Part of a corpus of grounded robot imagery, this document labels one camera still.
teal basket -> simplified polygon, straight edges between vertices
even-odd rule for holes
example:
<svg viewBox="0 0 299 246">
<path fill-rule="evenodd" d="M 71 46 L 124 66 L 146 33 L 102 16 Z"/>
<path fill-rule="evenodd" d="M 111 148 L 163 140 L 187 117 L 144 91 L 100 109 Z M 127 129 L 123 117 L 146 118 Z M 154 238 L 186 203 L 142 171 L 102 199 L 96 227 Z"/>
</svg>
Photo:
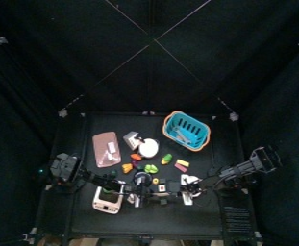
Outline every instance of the teal basket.
<svg viewBox="0 0 299 246">
<path fill-rule="evenodd" d="M 163 134 L 191 151 L 201 151 L 210 142 L 210 127 L 182 111 L 164 118 Z"/>
</svg>

black enclosure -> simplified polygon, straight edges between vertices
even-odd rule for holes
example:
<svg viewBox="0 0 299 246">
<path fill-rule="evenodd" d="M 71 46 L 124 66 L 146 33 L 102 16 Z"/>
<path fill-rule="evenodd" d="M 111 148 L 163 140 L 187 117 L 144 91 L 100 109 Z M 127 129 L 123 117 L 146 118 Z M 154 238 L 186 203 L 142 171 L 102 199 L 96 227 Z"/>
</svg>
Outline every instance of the black enclosure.
<svg viewBox="0 0 299 246">
<path fill-rule="evenodd" d="M 0 0 L 0 245 L 35 225 L 68 117 L 181 110 L 239 115 L 245 159 L 279 148 L 257 223 L 265 245 L 299 246 L 298 43 L 299 0 Z"/>
</svg>

